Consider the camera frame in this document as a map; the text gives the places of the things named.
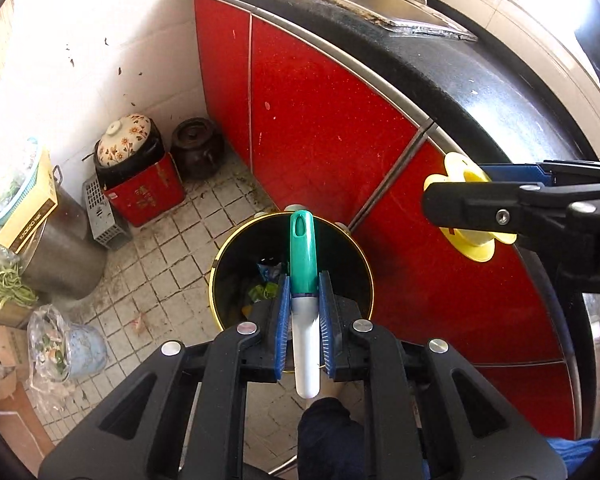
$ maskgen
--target metal bucket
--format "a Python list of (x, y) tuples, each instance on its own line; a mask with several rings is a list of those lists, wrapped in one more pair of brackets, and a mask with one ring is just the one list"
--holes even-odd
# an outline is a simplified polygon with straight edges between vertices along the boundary
[[(241, 283), (258, 276), (263, 258), (289, 260), (289, 220), (281, 211), (254, 218), (241, 225), (218, 251), (209, 275), (209, 305), (220, 330), (246, 318)], [(371, 318), (374, 284), (362, 249), (341, 227), (314, 216), (318, 272), (328, 270), (333, 291), (357, 302), (360, 313)]]
[(22, 281), (37, 292), (81, 300), (98, 285), (107, 251), (90, 234), (85, 211), (59, 186), (58, 208), (21, 253)]

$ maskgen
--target metal screw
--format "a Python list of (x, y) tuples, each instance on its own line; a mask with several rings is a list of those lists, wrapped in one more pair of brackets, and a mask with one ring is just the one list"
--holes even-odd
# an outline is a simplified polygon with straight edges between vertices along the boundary
[(258, 329), (258, 326), (251, 321), (243, 321), (238, 325), (238, 333), (242, 335), (253, 334)]
[(429, 350), (436, 354), (443, 354), (449, 350), (449, 344), (444, 339), (432, 339), (429, 341)]
[(499, 209), (496, 213), (496, 222), (498, 225), (507, 225), (511, 220), (511, 215), (506, 209)]
[(574, 202), (569, 207), (578, 213), (593, 213), (596, 210), (596, 206), (589, 202)]
[(353, 330), (356, 332), (371, 332), (374, 324), (368, 319), (357, 319), (353, 322)]
[(177, 341), (167, 341), (160, 347), (160, 351), (164, 355), (176, 355), (180, 353), (182, 345)]

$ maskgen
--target dark pants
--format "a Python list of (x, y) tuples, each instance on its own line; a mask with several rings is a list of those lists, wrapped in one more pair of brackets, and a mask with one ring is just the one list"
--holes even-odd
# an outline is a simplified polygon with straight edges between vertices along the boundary
[[(597, 439), (549, 438), (548, 442), (572, 474), (591, 453)], [(364, 480), (364, 450), (365, 431), (349, 418), (349, 410), (333, 397), (316, 400), (298, 424), (298, 478)]]

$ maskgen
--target teal handle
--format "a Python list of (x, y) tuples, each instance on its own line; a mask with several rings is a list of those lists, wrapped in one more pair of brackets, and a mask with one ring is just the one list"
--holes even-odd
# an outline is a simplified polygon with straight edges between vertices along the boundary
[(308, 211), (296, 211), (289, 231), (291, 294), (318, 294), (314, 217)]

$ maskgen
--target gray crate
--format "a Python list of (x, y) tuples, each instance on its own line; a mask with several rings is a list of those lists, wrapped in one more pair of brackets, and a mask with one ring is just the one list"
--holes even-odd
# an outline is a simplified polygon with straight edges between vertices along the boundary
[(115, 251), (132, 239), (128, 223), (111, 207), (96, 175), (82, 184), (82, 196), (94, 240)]

